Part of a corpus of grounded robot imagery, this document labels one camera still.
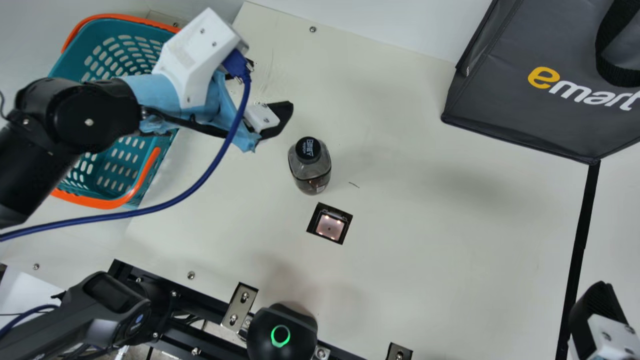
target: white tabletop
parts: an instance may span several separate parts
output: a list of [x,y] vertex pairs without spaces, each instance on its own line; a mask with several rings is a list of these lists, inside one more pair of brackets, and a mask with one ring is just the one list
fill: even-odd
[[[291,122],[134,219],[115,256],[223,300],[245,282],[254,310],[298,302],[323,341],[370,359],[391,341],[417,359],[552,358],[587,167],[441,123],[451,63],[252,4],[235,27],[251,100],[292,101]],[[286,160],[305,135],[333,160],[315,197]],[[220,143],[181,132],[145,203],[191,185]],[[318,202],[353,215],[343,246],[305,232]]]

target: yellow e letter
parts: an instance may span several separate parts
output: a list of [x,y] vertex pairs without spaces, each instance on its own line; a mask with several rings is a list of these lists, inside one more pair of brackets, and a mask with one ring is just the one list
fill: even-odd
[[[543,72],[547,72],[551,74],[551,76],[542,76]],[[549,84],[539,83],[536,80],[540,81],[548,81],[550,83],[555,83],[560,80],[560,74],[557,73],[554,69],[550,69],[548,67],[540,66],[533,69],[533,71],[529,74],[529,83],[536,88],[539,89],[548,89],[551,87]]]

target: blue cloth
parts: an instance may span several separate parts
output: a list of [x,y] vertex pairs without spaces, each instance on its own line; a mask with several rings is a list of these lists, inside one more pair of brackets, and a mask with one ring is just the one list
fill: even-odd
[[[229,130],[236,117],[236,106],[231,101],[225,87],[225,75],[220,71],[214,73],[209,83],[204,106],[189,109],[180,108],[177,92],[171,81],[164,75],[126,76],[122,80],[131,87],[138,103],[158,109],[173,117],[188,120],[191,114],[194,114],[198,123],[224,130]],[[165,122],[157,117],[150,117],[140,123],[140,131],[144,133],[164,134],[171,129],[178,128],[180,126]],[[249,132],[246,125],[242,123],[234,137],[233,144],[243,152],[255,151],[259,140],[260,135]]]

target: gray shopping bag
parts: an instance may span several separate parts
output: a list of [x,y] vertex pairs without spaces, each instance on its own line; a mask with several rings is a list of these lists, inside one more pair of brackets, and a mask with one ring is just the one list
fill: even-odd
[[494,0],[442,120],[587,164],[640,140],[637,0]]

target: black pole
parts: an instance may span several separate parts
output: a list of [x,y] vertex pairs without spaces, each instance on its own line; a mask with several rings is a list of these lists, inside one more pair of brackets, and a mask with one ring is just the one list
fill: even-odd
[[556,348],[556,360],[566,360],[569,349],[569,312],[575,304],[578,296],[578,285],[580,284],[580,270],[582,269],[582,258],[584,249],[587,246],[589,236],[589,225],[591,223],[591,212],[593,210],[593,200],[596,197],[596,186],[598,185],[598,174],[600,173],[600,162],[589,166],[587,181],[584,185],[584,195],[582,196],[582,208],[578,218],[578,228],[575,232],[573,242],[573,253],[571,255],[571,265],[569,266],[569,277],[566,282],[566,292],[564,293],[564,307],[562,310],[562,320],[560,322],[560,335],[558,336],[558,346]]

